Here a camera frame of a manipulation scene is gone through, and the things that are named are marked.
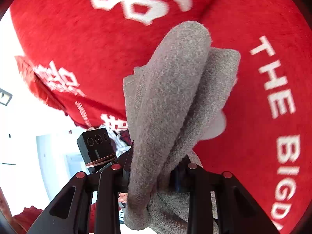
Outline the person's hand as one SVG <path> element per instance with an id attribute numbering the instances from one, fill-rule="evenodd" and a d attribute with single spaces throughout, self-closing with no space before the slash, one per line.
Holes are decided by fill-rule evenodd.
<path id="1" fill-rule="evenodd" d="M 125 208 L 127 200 L 128 200 L 128 193 L 119 193 L 118 194 L 118 205 L 119 205 L 119 207 Z"/>

